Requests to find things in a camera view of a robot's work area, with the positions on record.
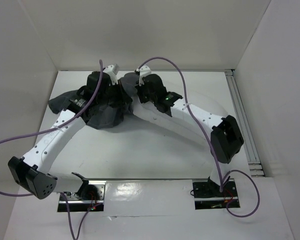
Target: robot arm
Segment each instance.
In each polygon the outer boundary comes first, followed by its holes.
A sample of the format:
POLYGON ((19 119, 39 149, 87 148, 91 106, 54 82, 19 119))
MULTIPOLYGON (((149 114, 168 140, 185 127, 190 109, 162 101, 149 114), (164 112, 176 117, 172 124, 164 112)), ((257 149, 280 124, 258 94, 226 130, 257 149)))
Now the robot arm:
MULTIPOLYGON (((74 172, 66 176, 52 176, 49 171, 56 157, 76 132, 99 114, 100 105, 108 105, 111 109, 116 109, 121 113, 123 108, 126 109, 132 104, 133 113, 137 117, 145 120, 160 119, 152 123, 161 127, 174 131, 175 129, 169 128, 172 122, 193 133, 200 132, 200 128, 190 116, 183 97, 175 92, 167 91, 161 78, 156 74, 151 74, 149 67, 143 66, 140 69, 139 81, 135 82, 137 96, 128 96, 124 91, 121 81, 117 80, 118 69, 117 65, 110 65, 103 70, 106 74, 102 77, 99 91, 93 103, 81 117, 44 135, 22 158, 15 156, 11 158, 8 166, 17 184, 38 199, 44 199, 52 192, 72 192, 80 196, 89 185, 87 179, 74 172)), ((99 72, 89 75, 87 85, 81 87, 69 99, 66 109, 60 112, 53 128, 58 128, 58 125, 71 119, 85 106, 97 86, 98 78, 99 72)), ((216 151, 221 173, 224 176, 229 171, 232 157, 239 152, 244 143, 238 124, 230 115, 224 118, 194 105, 191 105, 191 110, 206 133, 210 135, 210 141, 216 151)), ((221 184, 215 168, 212 170, 210 180, 216 185, 221 184)))
MULTIPOLYGON (((188 104, 181 95, 167 91, 161 78, 156 74, 151 74, 148 66, 144 65, 136 72, 139 73, 139 81, 136 85, 138 99, 133 101, 134 115, 180 135, 183 129, 186 129, 206 140, 198 124, 190 115, 188 104)), ((225 176, 231 170, 230 163, 233 156, 244 144, 236 119, 231 115, 212 114, 193 104, 190 108, 208 135, 219 162, 221 175, 225 176)), ((209 179, 214 184, 221 185, 215 163, 213 163, 209 179)))

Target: white table surface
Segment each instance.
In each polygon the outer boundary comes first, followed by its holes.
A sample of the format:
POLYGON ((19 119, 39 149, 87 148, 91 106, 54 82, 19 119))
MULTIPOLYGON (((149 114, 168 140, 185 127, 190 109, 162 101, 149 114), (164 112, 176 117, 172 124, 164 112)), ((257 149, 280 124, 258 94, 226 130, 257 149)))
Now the white table surface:
MULTIPOLYGON (((86 84, 90 71, 60 71, 51 97, 76 90, 86 84)), ((126 71, 120 71, 120 78, 126 71)), ((169 91, 183 95, 177 72, 157 72, 169 91)), ((223 72, 184 72, 189 102, 215 114, 221 114, 212 100, 236 116, 227 80, 223 72)), ((57 116, 47 107, 40 130, 50 128, 57 116)), ((133 115, 110 129, 81 129, 55 160, 51 173, 77 172, 86 178, 208 178, 213 157, 208 145, 201 146, 174 132, 133 115)), ((234 169, 250 174, 242 147, 232 163, 234 169)))
MULTIPOLYGON (((84 85, 90 72, 59 72, 51 97, 84 85)), ((175 72, 161 72, 169 89, 182 92, 175 72)), ((224 73, 185 72, 190 101, 209 109, 202 94, 216 99, 235 116, 224 73)), ((46 129, 56 115, 47 109, 41 125, 46 129)), ((52 166, 52 172, 78 172, 87 178, 207 178, 212 157, 207 147, 156 127, 136 117, 111 130, 84 127, 69 142, 52 166)), ((249 172, 241 149, 234 167, 249 172)), ((234 174, 240 200, 237 214, 247 214, 257 202, 252 184, 234 174)), ((190 196, 191 181, 142 181, 107 183, 104 212, 89 213, 82 226, 80 240, 292 240, 293 236, 272 178, 256 178, 260 190, 259 210, 245 219, 230 216, 225 209, 195 210, 190 196), (134 194, 137 188, 142 194, 134 194)), ((59 195, 44 200, 17 198, 5 240, 71 239, 67 214, 58 213, 59 195)), ((77 227, 82 212, 73 212, 77 227)))

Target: cable tie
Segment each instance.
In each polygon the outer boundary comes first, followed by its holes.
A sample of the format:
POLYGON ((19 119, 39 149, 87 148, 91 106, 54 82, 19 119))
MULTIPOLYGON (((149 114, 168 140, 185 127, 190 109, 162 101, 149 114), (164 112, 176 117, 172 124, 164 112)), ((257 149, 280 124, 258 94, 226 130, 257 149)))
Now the cable tie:
POLYGON ((187 102, 185 105, 184 105, 184 108, 182 108, 182 111, 185 110, 190 104, 192 104, 191 102, 187 102))
POLYGON ((57 129, 57 130, 59 130, 59 131, 61 131, 61 132, 64 132, 64 131, 62 130, 62 128, 59 127, 58 125, 53 125, 52 127, 54 127, 55 129, 57 129))

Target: white wall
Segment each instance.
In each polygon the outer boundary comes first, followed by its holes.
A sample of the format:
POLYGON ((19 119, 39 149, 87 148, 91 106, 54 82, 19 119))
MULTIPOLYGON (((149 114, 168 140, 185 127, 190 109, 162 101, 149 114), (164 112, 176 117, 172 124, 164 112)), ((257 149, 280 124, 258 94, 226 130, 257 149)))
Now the white wall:
POLYGON ((300 0, 272 0, 235 71, 263 166, 300 240, 300 0))
MULTIPOLYGON (((19 186, 14 181, 0 182, 0 190, 6 193, 17 194, 19 186)), ((12 209, 16 198, 0 195, 0 240, 4 239, 12 209)))
MULTIPOLYGON (((56 68, 17 0, 0 0, 0 140, 39 129, 56 68)), ((8 161, 34 138, 0 146, 0 181, 11 179, 8 161)))
POLYGON ((102 58, 131 70, 157 55, 183 69, 235 68, 270 0, 22 2, 58 69, 91 70, 102 58))

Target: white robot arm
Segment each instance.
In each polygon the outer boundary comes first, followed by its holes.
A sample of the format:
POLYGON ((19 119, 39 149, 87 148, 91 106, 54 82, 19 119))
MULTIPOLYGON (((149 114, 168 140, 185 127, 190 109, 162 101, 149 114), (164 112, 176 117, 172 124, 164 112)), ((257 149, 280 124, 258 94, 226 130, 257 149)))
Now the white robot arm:
MULTIPOLYGON (((99 95, 99 99, 95 101, 96 104, 101 102, 100 96, 102 98, 105 95, 107 98, 110 96, 109 99, 112 100, 113 96, 111 94, 117 95, 122 90, 116 76, 118 72, 117 65, 108 66, 104 69, 104 72, 107 73, 105 74, 107 79, 102 78, 104 87, 114 86, 114 90, 104 91, 104 94, 99 95)), ((131 99, 130 102, 133 106, 134 115, 163 128, 175 131, 178 134, 180 132, 176 129, 180 127, 204 138, 200 133, 199 126, 191 117, 187 104, 181 95, 175 92, 168 92, 163 86, 161 78, 156 74, 151 74, 151 70, 147 66, 143 66, 140 69, 139 76, 139 82, 135 85, 137 96, 133 96, 133 101, 131 99)), ((69 107, 60 112, 52 128, 56 128, 58 125, 73 118, 85 102, 83 98, 72 99, 69 107)), ((214 115, 192 104, 190 108, 208 136, 210 136, 210 141, 217 153, 221 174, 224 176, 231 168, 229 163, 232 157, 244 143, 238 124, 232 116, 214 115)), ((52 192, 72 192, 80 196, 80 193, 89 184, 87 179, 74 172, 66 176, 52 176, 49 174, 49 171, 56 157, 69 140, 86 125, 87 119, 91 117, 91 113, 95 112, 93 106, 89 106, 88 110, 89 112, 84 113, 66 126, 62 128, 57 127, 57 130, 44 135, 22 158, 15 156, 11 158, 8 166, 16 183, 39 199, 46 198, 52 192)), ((216 168, 212 170, 210 180, 218 186, 221 184, 216 168)))

